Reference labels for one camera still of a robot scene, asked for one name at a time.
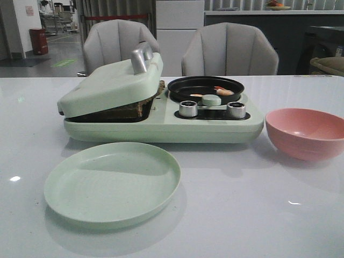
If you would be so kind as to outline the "left grey upholstered chair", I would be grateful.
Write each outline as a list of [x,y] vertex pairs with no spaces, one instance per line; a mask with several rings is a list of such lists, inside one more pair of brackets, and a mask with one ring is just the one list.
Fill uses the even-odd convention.
[[95,24],[83,45],[86,73],[90,75],[103,65],[129,59],[131,51],[143,41],[153,52],[160,52],[158,41],[143,23],[117,19]]

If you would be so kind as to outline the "orange shrimp piece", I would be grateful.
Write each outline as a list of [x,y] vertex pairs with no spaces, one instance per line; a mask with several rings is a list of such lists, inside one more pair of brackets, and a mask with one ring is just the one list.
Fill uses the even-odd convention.
[[231,96],[234,95],[234,92],[228,89],[225,89],[220,86],[214,86],[214,90],[218,96]]

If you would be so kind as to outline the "grey upholstered chair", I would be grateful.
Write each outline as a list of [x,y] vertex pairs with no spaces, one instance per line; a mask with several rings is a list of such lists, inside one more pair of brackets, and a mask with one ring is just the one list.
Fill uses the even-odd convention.
[[95,24],[83,45],[86,73],[90,75],[103,65],[129,59],[131,51],[143,41],[153,52],[160,52],[158,41],[143,23],[117,19]]
[[278,64],[277,52],[259,28],[224,22],[195,31],[182,57],[182,75],[276,75]]

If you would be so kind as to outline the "pink plastic bowl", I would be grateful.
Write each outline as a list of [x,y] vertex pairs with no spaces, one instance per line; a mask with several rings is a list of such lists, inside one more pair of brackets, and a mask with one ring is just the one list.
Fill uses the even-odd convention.
[[331,159],[343,152],[343,118],[301,108],[270,111],[265,117],[273,145],[305,161]]

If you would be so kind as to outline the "silver control knob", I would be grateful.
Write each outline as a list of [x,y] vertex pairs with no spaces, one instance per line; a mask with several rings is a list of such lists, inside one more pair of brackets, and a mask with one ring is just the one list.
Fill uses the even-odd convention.
[[182,101],[178,113],[182,117],[192,118],[198,115],[198,104],[194,101]]
[[226,111],[231,118],[243,119],[246,116],[246,106],[241,102],[229,102]]

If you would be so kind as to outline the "mint green breakfast maker base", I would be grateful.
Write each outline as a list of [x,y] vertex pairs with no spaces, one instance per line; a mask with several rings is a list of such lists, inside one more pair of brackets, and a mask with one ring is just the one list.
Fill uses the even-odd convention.
[[87,115],[64,119],[64,127],[77,140],[94,142],[186,142],[186,143],[241,143],[256,138],[264,126],[263,114],[248,97],[241,93],[238,101],[246,106],[246,116],[228,116],[227,104],[221,105],[218,95],[203,95],[198,104],[198,115],[187,118],[179,115],[179,104],[169,97],[168,83],[152,101],[140,119],[98,120]]

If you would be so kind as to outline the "white bread slice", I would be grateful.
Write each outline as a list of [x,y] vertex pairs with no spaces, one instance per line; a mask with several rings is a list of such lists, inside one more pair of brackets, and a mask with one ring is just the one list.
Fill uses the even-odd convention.
[[157,94],[160,95],[164,89],[165,89],[165,82],[164,82],[164,80],[160,80]]
[[111,109],[88,114],[87,117],[98,120],[110,119],[140,119],[145,116],[152,101],[140,101]]

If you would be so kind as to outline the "fruit plate on counter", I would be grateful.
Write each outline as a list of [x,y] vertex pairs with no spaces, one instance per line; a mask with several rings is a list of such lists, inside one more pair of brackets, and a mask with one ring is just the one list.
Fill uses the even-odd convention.
[[282,10],[290,10],[290,6],[285,6],[284,4],[276,1],[276,0],[269,0],[266,2],[266,9],[273,10],[273,11],[282,11]]

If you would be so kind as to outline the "dark kitchen counter cabinet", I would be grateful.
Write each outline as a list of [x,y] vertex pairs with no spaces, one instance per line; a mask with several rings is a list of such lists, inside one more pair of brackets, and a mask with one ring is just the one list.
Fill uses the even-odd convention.
[[259,28],[279,56],[279,75],[299,75],[296,68],[302,51],[304,34],[310,26],[343,26],[342,10],[284,11],[207,11],[206,26],[238,23]]

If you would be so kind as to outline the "red barrier tape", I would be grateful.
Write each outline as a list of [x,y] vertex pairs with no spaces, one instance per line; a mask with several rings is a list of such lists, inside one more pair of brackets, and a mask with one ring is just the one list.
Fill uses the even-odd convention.
[[120,16],[83,16],[84,20],[116,20],[116,19],[122,19],[122,20],[130,20],[130,19],[148,19],[150,18],[150,13],[145,14],[138,14],[138,15],[120,15]]

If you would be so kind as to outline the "white refrigerator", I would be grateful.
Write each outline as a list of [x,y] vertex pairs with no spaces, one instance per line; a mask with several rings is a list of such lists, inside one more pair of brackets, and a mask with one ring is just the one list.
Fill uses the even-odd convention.
[[156,1],[162,76],[182,75],[182,57],[194,32],[204,25],[204,5],[204,1]]

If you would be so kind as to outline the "red bin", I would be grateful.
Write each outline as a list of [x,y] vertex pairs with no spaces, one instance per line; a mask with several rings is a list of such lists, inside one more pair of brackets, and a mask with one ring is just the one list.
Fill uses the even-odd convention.
[[34,55],[44,55],[48,53],[48,43],[44,28],[29,29],[32,50]]

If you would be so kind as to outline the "tan sofa cushion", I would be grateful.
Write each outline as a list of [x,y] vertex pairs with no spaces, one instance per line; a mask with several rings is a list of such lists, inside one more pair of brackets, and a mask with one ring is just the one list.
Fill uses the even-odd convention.
[[312,74],[343,76],[343,59],[343,56],[312,58],[310,60]]

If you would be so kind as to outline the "left silver control knob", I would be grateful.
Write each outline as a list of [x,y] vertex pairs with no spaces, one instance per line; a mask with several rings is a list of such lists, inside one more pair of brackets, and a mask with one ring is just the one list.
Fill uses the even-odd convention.
[[194,101],[182,101],[178,113],[182,117],[192,118],[198,115],[198,104]]

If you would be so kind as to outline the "right silver control knob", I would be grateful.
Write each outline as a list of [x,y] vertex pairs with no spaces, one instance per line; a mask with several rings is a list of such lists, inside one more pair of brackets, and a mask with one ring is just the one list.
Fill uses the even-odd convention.
[[241,102],[229,102],[226,111],[231,118],[243,119],[246,116],[246,106]]

